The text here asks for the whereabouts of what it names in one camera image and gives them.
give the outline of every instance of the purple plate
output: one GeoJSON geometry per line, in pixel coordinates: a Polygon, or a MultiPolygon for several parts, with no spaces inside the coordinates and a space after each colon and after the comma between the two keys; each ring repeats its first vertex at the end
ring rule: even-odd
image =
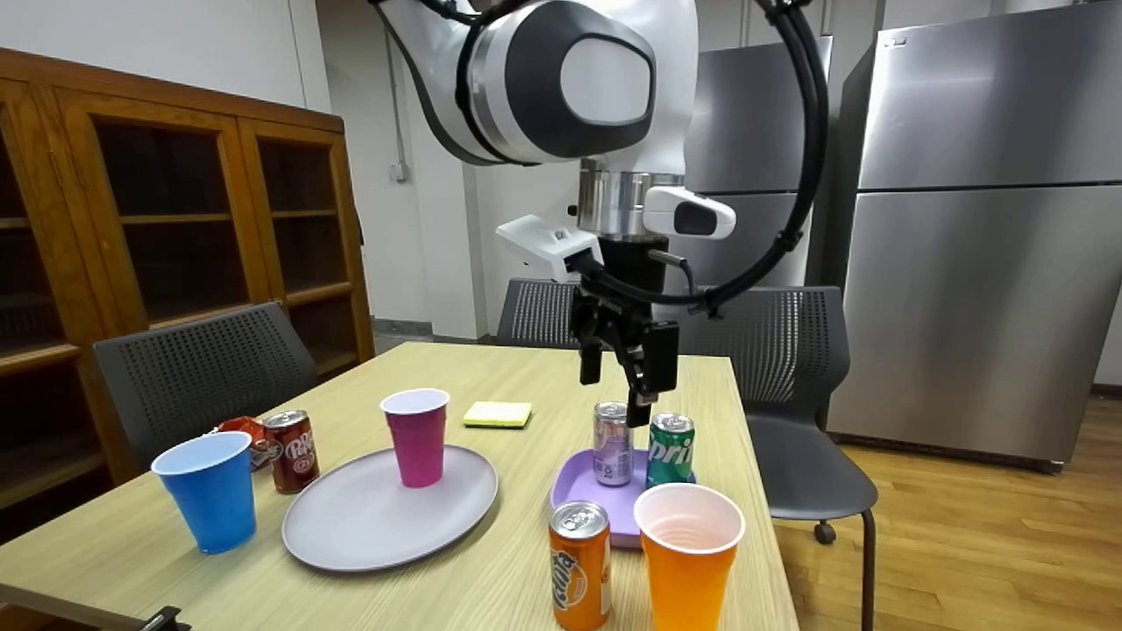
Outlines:
{"type": "Polygon", "coordinates": [[[551,508],[566,500],[598,500],[607,513],[609,542],[613,546],[635,546],[640,549],[640,527],[635,527],[635,499],[647,491],[647,449],[633,452],[633,484],[629,487],[605,487],[592,472],[592,449],[577,452],[566,460],[551,508]]]}

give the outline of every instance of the orange cup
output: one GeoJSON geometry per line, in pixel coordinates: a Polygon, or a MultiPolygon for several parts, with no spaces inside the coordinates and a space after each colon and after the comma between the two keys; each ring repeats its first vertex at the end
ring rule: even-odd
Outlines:
{"type": "Polygon", "coordinates": [[[742,508],[703,484],[661,484],[640,493],[635,523],[657,631],[716,631],[743,539],[742,508]]]}

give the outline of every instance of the plastic cup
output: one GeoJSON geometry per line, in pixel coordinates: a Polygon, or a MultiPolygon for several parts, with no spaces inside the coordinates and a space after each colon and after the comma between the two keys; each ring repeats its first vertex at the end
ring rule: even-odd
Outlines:
{"type": "Polygon", "coordinates": [[[384,400],[401,484],[428,487],[445,475],[445,389],[401,389],[384,400]]]}
{"type": "Polygon", "coordinates": [[[214,432],[152,461],[203,554],[235,549],[255,532],[251,442],[246,432],[214,432]]]}
{"type": "Polygon", "coordinates": [[[635,500],[657,631],[716,631],[743,539],[742,508],[703,484],[648,487],[635,500]]]}

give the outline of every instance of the soda can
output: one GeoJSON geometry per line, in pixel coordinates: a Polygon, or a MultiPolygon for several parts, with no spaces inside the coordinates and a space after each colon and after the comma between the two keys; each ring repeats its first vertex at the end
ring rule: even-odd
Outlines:
{"type": "Polygon", "coordinates": [[[592,500],[566,500],[551,516],[551,590],[562,629],[600,629],[609,615],[609,532],[592,500]]]}
{"type": "Polygon", "coordinates": [[[274,409],[264,429],[276,449],[274,487],[276,493],[299,493],[318,475],[314,419],[304,409],[274,409]]]}
{"type": "Polygon", "coordinates": [[[696,475],[696,419],[661,414],[647,452],[647,487],[691,484],[696,475]]]}
{"type": "Polygon", "coordinates": [[[605,487],[629,487],[633,484],[633,429],[629,405],[598,402],[592,409],[592,472],[605,487]]]}

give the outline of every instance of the red soda can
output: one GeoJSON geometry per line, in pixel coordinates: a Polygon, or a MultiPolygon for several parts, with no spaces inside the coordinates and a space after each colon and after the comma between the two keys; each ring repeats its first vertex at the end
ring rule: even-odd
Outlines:
{"type": "Polygon", "coordinates": [[[276,409],[264,416],[264,429],[276,449],[274,484],[276,493],[299,493],[318,475],[314,419],[304,409],[276,409]]]}
{"type": "Polygon", "coordinates": [[[605,629],[609,615],[609,532],[592,500],[566,500],[551,516],[556,618],[567,631],[605,629]]]}

